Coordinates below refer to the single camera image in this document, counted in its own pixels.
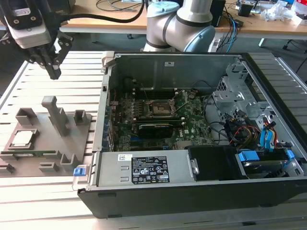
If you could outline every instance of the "sticker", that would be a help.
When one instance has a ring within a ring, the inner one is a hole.
[[[131,161],[132,154],[119,154],[118,161]]]
[[[29,15],[31,13],[30,8],[17,9],[13,11],[14,16],[24,16]]]
[[[173,62],[173,61],[166,61],[164,63],[164,66],[165,67],[174,67],[175,66],[175,62]]]
[[[14,154],[15,157],[33,157],[34,155],[32,153],[17,153]]]
[[[132,183],[169,183],[166,157],[133,157]]]

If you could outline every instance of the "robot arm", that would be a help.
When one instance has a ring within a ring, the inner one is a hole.
[[[214,39],[211,26],[212,0],[156,2],[148,7],[147,42],[144,51],[165,52],[174,47],[183,52],[208,51]]]
[[[0,40],[11,46],[29,63],[37,62],[46,69],[51,79],[61,75],[59,68],[71,48],[72,37],[59,31],[62,16],[51,12],[47,0],[0,0],[1,21],[7,34]],[[55,52],[58,38],[61,47]]]
[[[68,54],[72,37],[59,31],[65,21],[74,18],[94,18],[116,23],[130,23],[139,18],[116,19],[93,14],[60,15],[52,12],[47,0],[0,0],[0,19],[7,27],[0,45],[11,46],[29,63],[37,62],[46,69],[51,79],[61,75],[59,68]],[[148,7],[148,29],[145,51],[167,51],[174,47],[180,51],[207,51],[215,30],[210,26],[212,0],[185,0],[183,7],[174,2],[157,2]],[[56,53],[58,38],[61,47]]]

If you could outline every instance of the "aluminum extrusion table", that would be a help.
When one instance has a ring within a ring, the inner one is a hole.
[[[50,80],[37,64],[24,63],[0,100],[0,148],[17,121],[16,111],[41,106],[43,96],[55,95],[66,112],[84,109],[93,115],[85,162],[92,157],[92,141],[103,74],[102,52],[70,52],[61,65],[62,76]],[[246,208],[129,218],[96,219],[72,190],[72,177],[0,178],[0,229],[305,229],[307,195],[268,208]]]

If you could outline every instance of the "blue tab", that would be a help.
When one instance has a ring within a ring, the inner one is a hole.
[[[273,152],[273,149],[271,148],[271,140],[273,137],[273,132],[271,130],[268,131],[267,139],[265,141],[264,147],[269,150],[270,152]]]
[[[264,146],[264,142],[265,142],[265,130],[263,129],[261,131],[261,136],[260,136],[260,146],[263,147]]]
[[[293,159],[295,157],[294,153],[292,152],[292,150],[288,150],[287,151],[287,155],[289,157],[289,159]]]
[[[240,161],[245,161],[246,160],[242,153],[239,153],[238,156],[239,156]]]
[[[73,176],[86,176],[85,168],[75,168],[73,170]]]
[[[242,151],[239,154],[239,158],[241,161],[259,161],[259,157],[256,151]]]

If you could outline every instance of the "wooden desk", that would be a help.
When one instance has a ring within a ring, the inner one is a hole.
[[[136,12],[116,11],[107,12],[96,8],[97,0],[76,0],[73,14],[76,13],[92,13],[109,17],[127,19],[133,17]],[[227,0],[227,3],[233,3],[235,0]],[[118,7],[127,7],[130,3],[116,3]],[[107,2],[101,3],[100,7],[112,9]],[[291,20],[281,21],[264,21],[259,14],[251,14],[250,17],[240,17],[237,11],[233,10],[234,5],[229,7],[226,4],[229,13],[238,20],[244,22],[238,36],[253,38],[279,38],[279,39],[307,39],[307,26],[296,26]],[[146,34],[146,10],[134,22],[121,24],[113,23],[97,19],[80,18],[69,21],[69,24],[62,27],[63,32],[79,32],[79,33],[119,33],[119,34]],[[222,37],[229,30],[228,21],[223,18],[220,26],[216,28],[216,38]]]

